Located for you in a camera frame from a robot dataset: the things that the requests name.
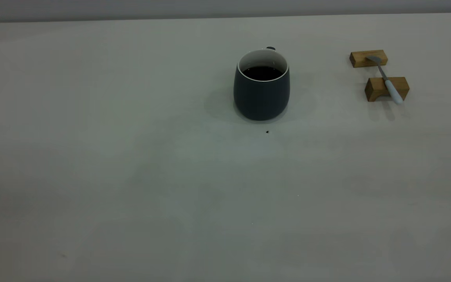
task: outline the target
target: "dark gray mug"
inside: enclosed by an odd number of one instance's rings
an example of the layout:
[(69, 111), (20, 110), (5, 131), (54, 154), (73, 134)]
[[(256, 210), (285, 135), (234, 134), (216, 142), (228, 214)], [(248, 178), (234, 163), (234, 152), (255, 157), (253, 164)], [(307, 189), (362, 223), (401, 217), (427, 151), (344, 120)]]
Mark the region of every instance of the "dark gray mug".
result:
[[(274, 68), (279, 77), (265, 77), (270, 80), (248, 77), (256, 67)], [(234, 102), (245, 117), (253, 120), (275, 118), (286, 108), (289, 98), (288, 62), (273, 47), (249, 52), (240, 59), (234, 78)]]

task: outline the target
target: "spoon handle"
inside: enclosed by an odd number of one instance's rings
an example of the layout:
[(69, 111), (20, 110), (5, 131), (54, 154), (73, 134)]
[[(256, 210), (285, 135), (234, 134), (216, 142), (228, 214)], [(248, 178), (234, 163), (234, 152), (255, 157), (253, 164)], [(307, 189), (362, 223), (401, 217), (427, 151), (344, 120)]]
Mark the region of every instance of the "spoon handle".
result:
[(385, 83), (385, 86), (387, 87), (387, 90), (389, 91), (389, 94), (391, 95), (392, 100), (398, 105), (402, 104), (403, 98), (401, 98), (401, 96), (399, 96), (399, 93), (396, 90), (396, 88), (394, 88), (394, 85), (392, 85), (392, 82), (388, 79), (384, 83)]

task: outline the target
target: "gray wall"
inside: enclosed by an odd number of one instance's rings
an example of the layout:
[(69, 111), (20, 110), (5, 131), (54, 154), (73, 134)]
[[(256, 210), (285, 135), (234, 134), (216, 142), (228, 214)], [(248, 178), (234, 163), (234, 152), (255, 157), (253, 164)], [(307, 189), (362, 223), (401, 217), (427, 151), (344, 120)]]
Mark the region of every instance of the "gray wall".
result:
[(451, 0), (0, 0), (0, 22), (451, 12)]

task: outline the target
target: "dark liquid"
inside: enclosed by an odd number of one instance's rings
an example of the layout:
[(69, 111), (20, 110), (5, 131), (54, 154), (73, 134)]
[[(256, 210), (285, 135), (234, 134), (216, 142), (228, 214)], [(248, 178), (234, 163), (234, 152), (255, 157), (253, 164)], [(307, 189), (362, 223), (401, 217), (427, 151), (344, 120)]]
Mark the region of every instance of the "dark liquid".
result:
[(243, 71), (243, 74), (254, 80), (273, 80), (283, 73), (272, 67), (253, 67)]

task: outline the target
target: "metal spoon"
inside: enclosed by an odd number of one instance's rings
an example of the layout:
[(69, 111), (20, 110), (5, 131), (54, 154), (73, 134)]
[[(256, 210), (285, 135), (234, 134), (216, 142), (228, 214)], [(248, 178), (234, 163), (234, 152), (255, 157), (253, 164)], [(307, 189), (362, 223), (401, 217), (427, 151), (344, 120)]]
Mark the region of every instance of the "metal spoon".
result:
[(381, 75), (382, 75), (382, 78), (384, 79), (385, 86), (387, 87), (387, 90), (389, 91), (389, 94), (391, 95), (392, 100), (398, 105), (403, 103), (403, 98), (401, 98), (401, 96), (399, 96), (398, 91), (396, 90), (396, 88), (394, 88), (394, 85), (392, 85), (392, 82), (389, 80), (389, 78), (387, 78), (387, 76), (385, 75), (384, 71), (381, 68), (382, 59), (380, 59), (379, 57), (376, 57), (376, 56), (366, 56), (366, 58), (371, 61), (374, 61), (377, 64), (377, 66), (379, 67), (379, 71), (381, 71)]

